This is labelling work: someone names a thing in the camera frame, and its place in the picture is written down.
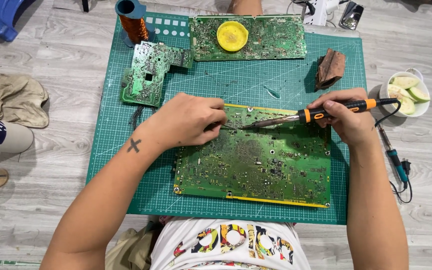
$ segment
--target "yellow lid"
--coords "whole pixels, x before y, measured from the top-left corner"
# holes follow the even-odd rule
[[[238,51],[248,42],[248,30],[237,21],[225,21],[217,29],[219,45],[226,51]]]

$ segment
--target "printed circuit board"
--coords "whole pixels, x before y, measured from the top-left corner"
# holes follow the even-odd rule
[[[191,50],[142,41],[135,45],[131,68],[124,70],[120,99],[159,107],[164,76],[171,65],[192,68]]]
[[[217,40],[219,26],[237,21],[249,32],[238,51],[226,51]],[[300,15],[197,16],[189,17],[190,46],[196,61],[288,59],[306,57]]]
[[[225,105],[238,128],[296,111]],[[178,150],[174,192],[227,199],[330,206],[331,127],[285,123],[254,130],[225,126],[219,137]]]

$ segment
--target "blue soldering iron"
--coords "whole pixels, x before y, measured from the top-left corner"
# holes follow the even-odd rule
[[[381,139],[383,139],[383,143],[385,144],[386,153],[388,157],[391,159],[391,162],[393,163],[393,166],[395,167],[396,171],[398,172],[399,179],[405,183],[408,181],[408,177],[406,176],[403,166],[401,165],[401,162],[399,161],[398,153],[396,152],[396,149],[393,149],[391,144],[389,143],[388,137],[386,136],[386,132],[381,126],[381,124],[378,124],[378,130],[381,134]]]

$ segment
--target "cloth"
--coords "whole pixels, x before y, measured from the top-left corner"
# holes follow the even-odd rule
[[[31,77],[0,73],[0,120],[44,128],[49,125],[49,117],[41,104],[48,97],[42,85]]]
[[[106,270],[149,270],[150,254],[161,233],[162,225],[149,222],[139,232],[126,230],[119,236],[116,246],[106,254]]]
[[[151,254],[152,270],[308,270],[293,224],[173,217]]]

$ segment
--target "green cutting mat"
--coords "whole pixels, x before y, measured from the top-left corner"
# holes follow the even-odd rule
[[[147,13],[156,27],[156,42],[173,47],[189,47],[188,18]],[[123,70],[130,67],[133,50],[121,40],[119,19],[112,40],[99,117],[87,172],[89,181],[121,148],[131,135],[129,118],[136,106],[119,101]],[[338,89],[366,88],[361,39],[306,33],[308,55],[305,59],[195,62],[192,69],[171,67],[165,77],[164,101],[177,92],[221,97],[226,103],[298,110],[319,95]],[[314,92],[316,60],[333,48],[346,54],[344,77],[326,91]],[[280,95],[274,98],[268,89]],[[145,109],[143,119],[151,115]],[[331,207],[278,205],[177,195],[173,192],[172,171],[175,150],[166,151],[144,175],[129,206],[131,214],[175,215],[261,221],[286,221],[317,224],[346,224],[349,153],[333,131],[331,146]]]

